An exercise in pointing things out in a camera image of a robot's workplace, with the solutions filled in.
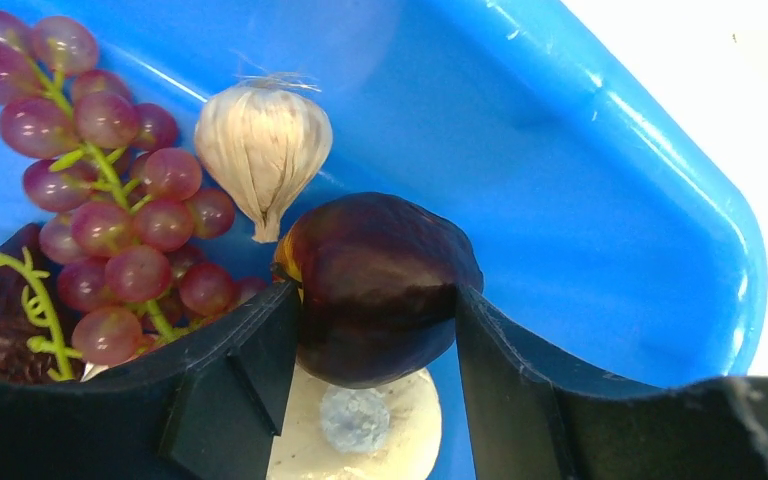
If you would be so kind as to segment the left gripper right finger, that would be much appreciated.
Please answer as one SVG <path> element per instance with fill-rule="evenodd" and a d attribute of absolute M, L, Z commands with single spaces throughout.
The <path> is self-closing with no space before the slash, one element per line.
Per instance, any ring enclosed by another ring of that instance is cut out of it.
<path fill-rule="evenodd" d="M 768 377 L 658 388 L 598 368 L 458 291 L 480 479 L 768 479 Z"/>

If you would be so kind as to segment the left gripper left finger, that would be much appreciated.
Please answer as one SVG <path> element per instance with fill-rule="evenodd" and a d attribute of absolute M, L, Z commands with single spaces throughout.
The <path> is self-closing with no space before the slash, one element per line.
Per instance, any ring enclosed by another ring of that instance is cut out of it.
<path fill-rule="evenodd" d="M 300 301 L 276 283 L 86 382 L 0 382 L 0 479 L 261 479 L 281 433 Z"/>

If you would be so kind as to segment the dark purple fig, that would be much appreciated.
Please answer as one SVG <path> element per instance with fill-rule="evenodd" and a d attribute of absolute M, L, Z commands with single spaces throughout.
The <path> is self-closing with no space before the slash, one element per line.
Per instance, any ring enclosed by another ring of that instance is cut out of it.
<path fill-rule="evenodd" d="M 484 288 L 463 230 L 378 192 L 300 216 L 276 246 L 273 272 L 298 285 L 298 364 L 351 389 L 393 382 L 438 358 L 455 340 L 459 287 Z"/>

